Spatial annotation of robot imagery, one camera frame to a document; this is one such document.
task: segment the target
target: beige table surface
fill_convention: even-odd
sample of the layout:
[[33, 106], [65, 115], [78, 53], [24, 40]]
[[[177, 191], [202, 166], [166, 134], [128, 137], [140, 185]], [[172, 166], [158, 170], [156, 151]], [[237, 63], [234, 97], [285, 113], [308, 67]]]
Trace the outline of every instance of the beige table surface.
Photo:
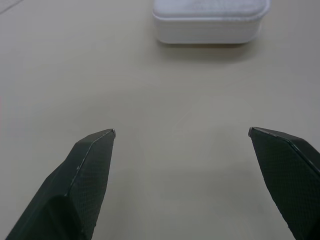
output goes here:
[[320, 150], [320, 1], [275, 0], [242, 46], [165, 46], [151, 0], [0, 15], [0, 239], [88, 134], [115, 128], [93, 240], [293, 240], [250, 126]]

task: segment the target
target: box lid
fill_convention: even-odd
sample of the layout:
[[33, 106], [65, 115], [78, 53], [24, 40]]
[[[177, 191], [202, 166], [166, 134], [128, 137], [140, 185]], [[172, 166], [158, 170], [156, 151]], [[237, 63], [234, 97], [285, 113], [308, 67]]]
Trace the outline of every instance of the box lid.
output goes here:
[[270, 8], [270, 0], [154, 0], [153, 14], [164, 19], [254, 21]]

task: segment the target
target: white plastic case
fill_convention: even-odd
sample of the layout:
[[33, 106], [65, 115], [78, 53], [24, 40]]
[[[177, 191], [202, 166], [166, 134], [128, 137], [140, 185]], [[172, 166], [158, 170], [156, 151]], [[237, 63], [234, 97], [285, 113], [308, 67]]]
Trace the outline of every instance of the white plastic case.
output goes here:
[[242, 44], [254, 39], [271, 0], [154, 0], [159, 41], [167, 44]]

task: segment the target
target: white box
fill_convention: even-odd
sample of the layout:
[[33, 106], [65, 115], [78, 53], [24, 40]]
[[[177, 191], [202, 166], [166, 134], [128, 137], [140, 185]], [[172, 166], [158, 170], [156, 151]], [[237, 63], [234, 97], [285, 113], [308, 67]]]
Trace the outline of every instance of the white box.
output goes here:
[[242, 44], [254, 39], [271, 0], [154, 0], [159, 41]]

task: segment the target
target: textured black surface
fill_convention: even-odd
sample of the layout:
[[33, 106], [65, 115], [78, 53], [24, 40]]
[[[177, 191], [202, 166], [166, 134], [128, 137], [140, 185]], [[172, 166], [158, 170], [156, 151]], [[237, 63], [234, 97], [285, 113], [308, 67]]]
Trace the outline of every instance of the textured black surface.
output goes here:
[[43, 182], [7, 240], [90, 240], [107, 188], [115, 132], [91, 134]]
[[[293, 236], [319, 240], [320, 175], [315, 165], [320, 154], [285, 133], [252, 128], [249, 135], [265, 184]], [[310, 151], [312, 158], [306, 158]]]

